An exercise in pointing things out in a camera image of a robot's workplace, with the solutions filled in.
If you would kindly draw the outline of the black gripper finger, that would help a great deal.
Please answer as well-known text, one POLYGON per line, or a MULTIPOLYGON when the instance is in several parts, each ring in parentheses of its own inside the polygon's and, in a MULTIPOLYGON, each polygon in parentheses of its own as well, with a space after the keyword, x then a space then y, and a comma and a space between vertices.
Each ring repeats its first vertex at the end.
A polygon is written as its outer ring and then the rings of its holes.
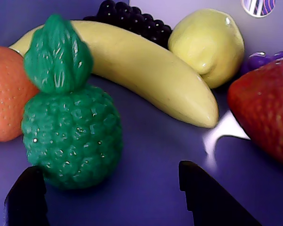
POLYGON ((5 226, 49 226, 46 185, 38 166, 25 169, 4 201, 5 226))
POLYGON ((192 161, 178 165, 179 187, 195 226, 261 225, 229 192, 192 161))

